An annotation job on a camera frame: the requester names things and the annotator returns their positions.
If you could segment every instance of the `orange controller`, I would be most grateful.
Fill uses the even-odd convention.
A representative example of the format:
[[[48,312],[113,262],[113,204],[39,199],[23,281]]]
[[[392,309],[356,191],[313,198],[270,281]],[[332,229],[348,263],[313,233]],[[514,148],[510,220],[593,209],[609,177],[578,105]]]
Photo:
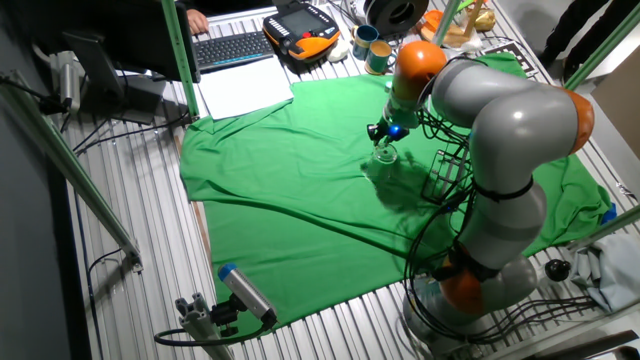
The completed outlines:
[[[324,56],[340,36],[335,21],[309,4],[293,4],[266,17],[262,30],[283,54],[305,62]]]

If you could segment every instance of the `person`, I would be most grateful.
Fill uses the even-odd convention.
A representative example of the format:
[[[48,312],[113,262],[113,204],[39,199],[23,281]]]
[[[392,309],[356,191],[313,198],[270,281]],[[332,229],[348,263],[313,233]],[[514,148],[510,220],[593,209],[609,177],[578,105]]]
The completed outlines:
[[[600,10],[609,0],[574,0],[562,14],[558,24],[549,37],[544,51],[538,59],[545,68],[551,66],[563,52],[571,39],[582,29],[593,14]],[[562,83],[580,68],[591,54],[611,35],[616,27],[631,13],[640,0],[612,0],[605,13],[571,49],[563,60]]]
[[[207,16],[273,5],[272,0],[181,0],[187,8],[191,34],[209,32]]]

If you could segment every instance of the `gray cloth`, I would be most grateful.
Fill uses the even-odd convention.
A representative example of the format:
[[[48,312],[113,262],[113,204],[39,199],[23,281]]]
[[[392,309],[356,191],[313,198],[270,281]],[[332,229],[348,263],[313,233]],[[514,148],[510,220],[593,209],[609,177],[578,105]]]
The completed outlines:
[[[640,239],[609,235],[576,252],[571,281],[613,313],[640,301]]]

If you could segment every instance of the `cup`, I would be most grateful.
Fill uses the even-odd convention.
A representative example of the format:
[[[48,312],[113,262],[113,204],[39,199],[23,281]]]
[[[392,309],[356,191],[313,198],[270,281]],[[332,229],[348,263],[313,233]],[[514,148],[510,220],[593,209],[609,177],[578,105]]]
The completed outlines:
[[[367,55],[364,69],[369,74],[380,75],[395,63],[396,54],[391,50],[391,46],[384,40],[377,40],[369,46],[369,54]]]
[[[353,38],[353,56],[358,60],[364,60],[369,52],[372,42],[378,40],[380,34],[371,25],[354,26],[351,28]]]
[[[398,151],[393,145],[379,144],[373,149],[371,158],[364,167],[364,176],[374,185],[381,185],[391,179],[398,159]]]

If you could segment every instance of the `green pole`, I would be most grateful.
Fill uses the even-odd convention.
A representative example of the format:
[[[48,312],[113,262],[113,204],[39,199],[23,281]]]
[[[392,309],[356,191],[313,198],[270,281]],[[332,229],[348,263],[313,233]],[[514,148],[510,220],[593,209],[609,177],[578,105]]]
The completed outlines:
[[[184,93],[187,96],[187,106],[189,107],[189,115],[192,118],[198,117],[198,103],[196,102],[196,93],[193,91],[193,81],[191,79],[191,71],[189,69],[189,61],[187,60],[187,52],[185,44],[182,41],[182,32],[180,23],[178,22],[178,13],[176,12],[176,4],[174,0],[162,0],[162,9],[164,10],[164,18],[167,21],[171,44],[173,45],[173,53],[176,57],[178,70],[180,71],[180,80]]]
[[[620,44],[620,42],[638,25],[640,22],[640,4],[631,11],[629,15],[618,25],[616,30],[596,49],[596,51],[587,59],[587,61],[576,71],[575,74],[567,81],[565,88],[575,90],[584,79],[611,53],[611,51]],[[578,240],[569,245],[569,250],[576,250],[593,244],[603,237],[640,220],[640,205],[634,206],[622,215],[609,221],[605,225],[597,228],[587,237]]]
[[[566,89],[575,90],[584,79],[620,44],[620,42],[633,30],[640,22],[640,3],[631,11],[629,15],[618,25],[616,30],[591,54],[589,59],[576,71],[575,74],[564,85]]]
[[[11,80],[27,86],[18,73],[12,73]],[[84,168],[78,162],[78,158],[69,148],[67,142],[64,141],[60,131],[58,131],[51,119],[42,115],[33,97],[22,90],[9,85],[0,85],[0,95],[7,100],[7,104],[20,117],[38,145],[56,164],[56,167],[71,183],[100,223],[124,250],[133,264],[133,269],[141,271],[142,263],[140,262],[138,246],[122,226],[107,201],[102,197],[100,190],[84,171]]]
[[[467,6],[473,4],[475,1],[473,0],[467,0],[465,2],[463,2],[462,4],[460,4],[460,6],[458,6],[458,12],[462,11],[464,8],[466,8]]]
[[[441,46],[444,42],[444,37],[447,35],[447,31],[449,31],[449,26],[451,26],[453,18],[458,13],[458,6],[460,6],[461,1],[462,0],[449,0],[447,3],[447,7],[445,7],[442,14],[442,19],[440,19],[440,24],[436,29],[436,33],[433,34],[434,44]]]

